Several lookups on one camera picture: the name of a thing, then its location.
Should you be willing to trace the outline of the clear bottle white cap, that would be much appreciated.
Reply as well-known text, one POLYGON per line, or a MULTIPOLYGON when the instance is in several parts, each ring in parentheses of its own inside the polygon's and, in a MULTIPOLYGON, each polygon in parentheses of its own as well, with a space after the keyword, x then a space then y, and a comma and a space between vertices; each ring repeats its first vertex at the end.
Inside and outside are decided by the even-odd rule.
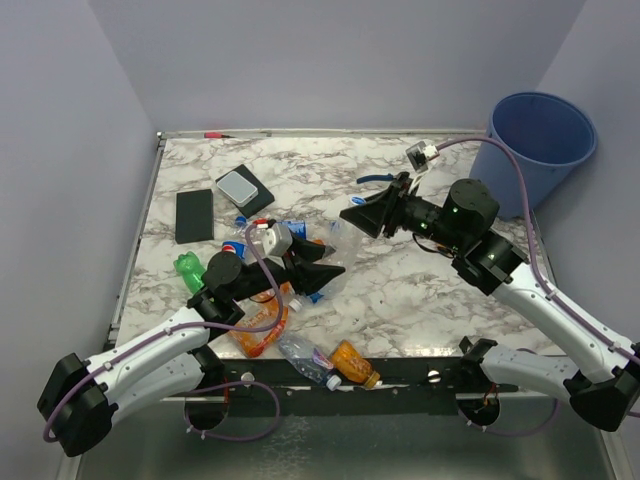
POLYGON ((332 299, 341 293, 353 270, 353 266, 360 250, 364 233, 342 218, 334 221, 329 229, 328 245, 334 249, 326 262, 329 265, 341 266, 345 272, 331 280, 320 293, 332 299))

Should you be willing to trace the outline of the clear bottle blue label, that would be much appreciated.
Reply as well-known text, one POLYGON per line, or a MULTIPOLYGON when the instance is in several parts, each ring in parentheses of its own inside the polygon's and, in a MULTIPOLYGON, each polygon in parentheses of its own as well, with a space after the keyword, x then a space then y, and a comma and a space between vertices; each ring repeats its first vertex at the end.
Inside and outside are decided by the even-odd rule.
POLYGON ((300 313, 305 309, 317 304, 324 296, 321 293, 311 295, 293 295, 289 300, 288 307, 296 313, 300 313))

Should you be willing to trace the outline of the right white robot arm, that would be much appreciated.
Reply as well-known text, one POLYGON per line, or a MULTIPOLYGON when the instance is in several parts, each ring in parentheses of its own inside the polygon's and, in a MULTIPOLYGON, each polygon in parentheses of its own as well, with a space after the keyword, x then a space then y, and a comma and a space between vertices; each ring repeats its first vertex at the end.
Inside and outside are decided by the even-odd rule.
POLYGON ((509 306, 564 353, 551 358, 493 340, 463 340, 461 383, 522 387, 567 403, 591 426, 614 432, 639 398, 639 346, 614 333, 564 296, 531 259, 495 232, 499 205, 478 180, 450 187, 443 206, 411 192, 402 172, 387 189, 341 211, 342 220, 372 238, 403 229, 451 250, 452 267, 469 285, 509 306))

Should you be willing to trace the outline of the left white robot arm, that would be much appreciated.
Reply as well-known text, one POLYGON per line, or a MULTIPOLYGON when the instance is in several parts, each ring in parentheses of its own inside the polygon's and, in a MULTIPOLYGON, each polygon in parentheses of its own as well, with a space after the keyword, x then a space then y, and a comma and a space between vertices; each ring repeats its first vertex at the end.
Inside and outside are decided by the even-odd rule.
POLYGON ((314 294, 345 268, 322 262, 324 246, 295 240, 280 261, 251 264, 221 251, 208 262, 202 287, 160 325, 108 351, 60 359, 37 402, 45 420, 43 439, 69 457, 100 443, 128 415, 166 397, 210 394, 232 388, 209 344, 237 327, 240 301, 290 284, 314 294))

